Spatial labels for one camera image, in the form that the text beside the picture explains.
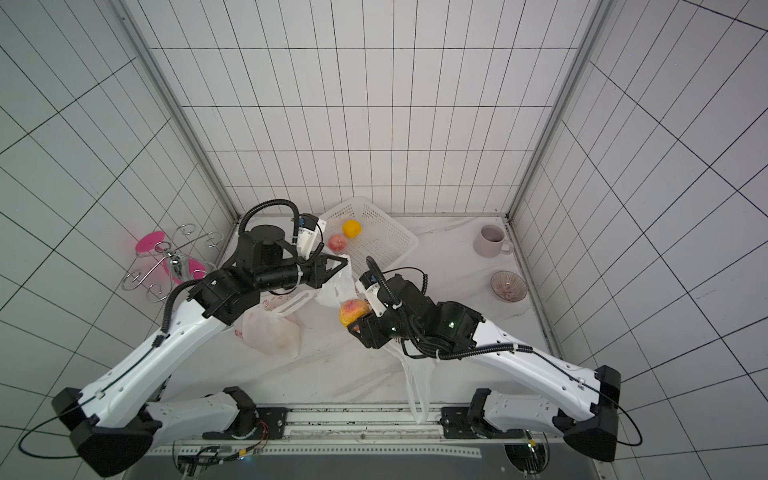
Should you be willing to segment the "white bag red lettering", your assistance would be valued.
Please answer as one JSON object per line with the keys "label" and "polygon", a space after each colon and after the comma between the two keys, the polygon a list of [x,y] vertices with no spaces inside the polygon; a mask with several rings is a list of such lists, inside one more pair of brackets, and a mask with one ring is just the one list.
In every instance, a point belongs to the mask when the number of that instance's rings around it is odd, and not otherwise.
{"label": "white bag red lettering", "polygon": [[262,355],[296,358],[301,344],[296,313],[314,297],[313,291],[268,296],[235,321],[234,334]]}

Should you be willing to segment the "yellow pink peach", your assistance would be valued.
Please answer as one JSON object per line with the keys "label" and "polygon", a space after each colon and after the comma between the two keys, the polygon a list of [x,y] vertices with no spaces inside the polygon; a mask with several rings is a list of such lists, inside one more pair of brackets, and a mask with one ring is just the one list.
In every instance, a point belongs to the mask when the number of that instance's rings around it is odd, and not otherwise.
{"label": "yellow pink peach", "polygon": [[344,327],[348,327],[360,317],[371,312],[370,305],[365,300],[350,299],[345,301],[339,309],[339,320]]}

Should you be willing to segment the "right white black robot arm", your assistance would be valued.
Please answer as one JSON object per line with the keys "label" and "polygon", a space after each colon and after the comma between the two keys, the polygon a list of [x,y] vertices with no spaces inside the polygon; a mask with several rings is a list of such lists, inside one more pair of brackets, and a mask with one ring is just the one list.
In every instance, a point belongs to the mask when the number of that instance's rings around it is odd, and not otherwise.
{"label": "right white black robot arm", "polygon": [[464,424],[481,438],[518,438],[524,431],[559,435],[578,453],[612,462],[619,427],[620,373],[570,364],[524,344],[480,312],[453,301],[433,302],[425,289],[396,274],[369,271],[357,282],[372,307],[348,326],[365,347],[402,342],[412,360],[468,360],[491,367],[532,390],[521,400],[490,388],[473,394]]}

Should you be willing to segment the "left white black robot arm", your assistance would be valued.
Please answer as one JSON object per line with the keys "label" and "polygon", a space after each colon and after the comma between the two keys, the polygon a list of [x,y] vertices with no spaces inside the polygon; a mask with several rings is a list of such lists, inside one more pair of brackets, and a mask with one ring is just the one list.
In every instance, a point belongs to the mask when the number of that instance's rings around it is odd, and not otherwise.
{"label": "left white black robot arm", "polygon": [[65,388],[52,407],[78,457],[111,477],[158,446],[204,433],[247,439],[262,429],[255,402],[239,387],[207,397],[162,403],[153,395],[192,353],[257,306],[262,293],[321,288],[348,260],[324,252],[297,226],[290,241],[273,225],[238,236],[233,256],[168,295],[159,331],[99,379]]}

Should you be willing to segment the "white bag cartoon print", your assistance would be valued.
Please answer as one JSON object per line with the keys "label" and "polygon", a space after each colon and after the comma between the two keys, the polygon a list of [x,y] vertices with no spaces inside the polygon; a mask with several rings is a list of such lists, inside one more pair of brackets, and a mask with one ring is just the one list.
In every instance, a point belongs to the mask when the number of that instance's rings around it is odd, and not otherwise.
{"label": "white bag cartoon print", "polygon": [[[427,359],[423,365],[417,362],[421,356],[411,353],[406,348],[409,339],[407,328],[401,322],[400,316],[406,312],[399,304],[405,298],[403,293],[396,293],[394,300],[389,299],[389,292],[396,290],[401,284],[408,286],[409,281],[397,274],[391,279],[385,278],[386,272],[379,267],[368,267],[359,278],[367,285],[377,282],[380,284],[378,298],[387,307],[382,317],[377,317],[371,312],[349,325],[348,332],[361,341],[367,348],[383,348],[399,359],[406,378],[408,403],[414,420],[422,424],[427,420],[430,409],[430,384],[431,375],[435,368],[435,362]],[[352,280],[351,266],[348,264],[341,272],[336,274],[328,283],[323,285],[316,295],[316,301],[326,306],[338,306],[350,299],[365,300],[365,296],[356,289],[356,282]]]}

